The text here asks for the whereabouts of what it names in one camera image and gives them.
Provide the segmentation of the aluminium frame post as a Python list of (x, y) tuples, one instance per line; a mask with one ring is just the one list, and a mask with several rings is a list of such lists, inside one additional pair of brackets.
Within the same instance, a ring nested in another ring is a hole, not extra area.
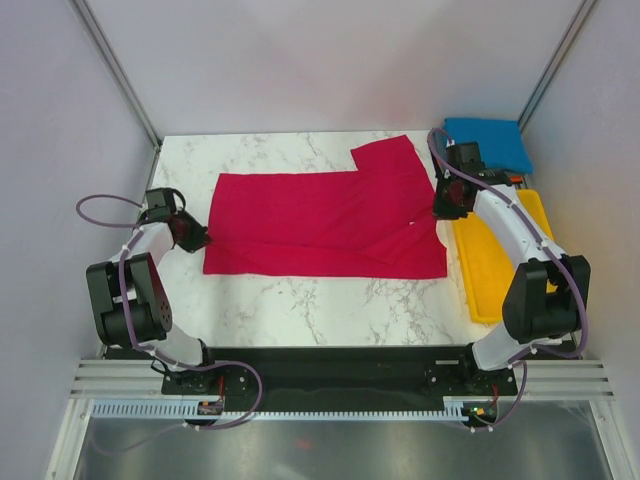
[(579, 2), (518, 117), (517, 123), (521, 133), (526, 131), (599, 4), (599, 0), (581, 0)]
[(137, 123), (152, 145), (152, 148), (155, 152), (159, 152), (162, 146), (162, 139), (156, 127), (153, 125), (149, 114), (146, 112), (90, 3), (85, 0), (70, 0), (69, 4), (89, 35), (99, 57), (104, 62), (116, 87), (122, 94), (136, 118)]

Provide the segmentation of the blue folded t-shirt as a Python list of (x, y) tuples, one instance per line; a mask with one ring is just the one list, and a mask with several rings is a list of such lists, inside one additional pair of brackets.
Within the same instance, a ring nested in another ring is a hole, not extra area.
[(444, 120), (444, 129), (457, 143), (476, 142), (481, 159), (489, 168), (525, 175), (534, 172), (514, 120), (448, 117)]

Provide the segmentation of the red t-shirt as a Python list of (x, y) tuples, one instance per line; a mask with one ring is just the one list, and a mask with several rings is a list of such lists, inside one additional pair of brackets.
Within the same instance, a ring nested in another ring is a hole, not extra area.
[(353, 171), (220, 175), (204, 274), (446, 277), (435, 192), (411, 140), (371, 142), (351, 156)]

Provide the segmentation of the left aluminium frame post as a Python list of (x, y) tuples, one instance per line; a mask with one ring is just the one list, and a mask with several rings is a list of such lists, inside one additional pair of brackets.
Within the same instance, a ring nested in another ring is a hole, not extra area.
[(162, 146), (162, 139), (156, 127), (153, 125), (149, 114), (146, 112), (90, 3), (85, 0), (70, 0), (69, 4), (89, 35), (99, 57), (104, 62), (116, 87), (122, 94), (136, 118), (137, 123), (152, 145), (152, 148), (155, 152), (159, 152)]

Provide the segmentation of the right aluminium frame post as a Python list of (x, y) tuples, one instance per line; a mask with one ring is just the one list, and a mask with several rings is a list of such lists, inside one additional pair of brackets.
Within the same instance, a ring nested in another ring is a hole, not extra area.
[(581, 0), (579, 2), (518, 117), (517, 123), (521, 133), (526, 131), (599, 4), (599, 0)]

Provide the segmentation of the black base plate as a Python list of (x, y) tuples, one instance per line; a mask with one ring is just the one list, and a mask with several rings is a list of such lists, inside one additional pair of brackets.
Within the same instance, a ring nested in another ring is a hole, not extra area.
[(217, 369), (175, 371), (159, 360), (165, 395), (218, 396), (237, 410), (440, 407), (451, 397), (516, 394), (508, 370), (482, 372), (471, 350), (436, 347), (209, 348)]

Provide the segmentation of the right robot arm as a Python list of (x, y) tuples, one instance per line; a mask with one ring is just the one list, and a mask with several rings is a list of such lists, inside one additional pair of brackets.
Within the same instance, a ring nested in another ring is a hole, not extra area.
[[(451, 137), (440, 143), (440, 133), (434, 129), (427, 137), (436, 173), (434, 216), (459, 220), (474, 214), (514, 268), (501, 323), (472, 344), (473, 359), (457, 371), (460, 386), (477, 394), (493, 383), (495, 370), (535, 351), (571, 358), (582, 354), (588, 338), (591, 267), (584, 256), (567, 254), (542, 230), (523, 206), (509, 175), (482, 162), (477, 143), (456, 143)], [(553, 341), (573, 332), (580, 334), (573, 351), (553, 346)]]

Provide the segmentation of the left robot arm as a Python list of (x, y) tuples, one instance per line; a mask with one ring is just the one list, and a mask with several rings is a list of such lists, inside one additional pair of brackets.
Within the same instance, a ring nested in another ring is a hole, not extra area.
[[(98, 221), (82, 206), (94, 199), (114, 199), (134, 205), (140, 214), (133, 224)], [(106, 347), (150, 355), (176, 370), (198, 393), (219, 382), (219, 369), (206, 360), (206, 344), (174, 324), (168, 295), (158, 267), (178, 247), (196, 253), (210, 243), (208, 229), (186, 210), (184, 195), (175, 188), (148, 190), (144, 202), (112, 194), (89, 195), (76, 204), (85, 221), (105, 228), (125, 228), (130, 239), (110, 259), (86, 269), (86, 282), (97, 335)]]

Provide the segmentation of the yellow plastic tray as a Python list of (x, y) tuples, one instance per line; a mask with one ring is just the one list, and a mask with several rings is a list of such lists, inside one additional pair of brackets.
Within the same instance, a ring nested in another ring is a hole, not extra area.
[(471, 212), (453, 224), (471, 320), (497, 325), (517, 265), (511, 262), (490, 227)]

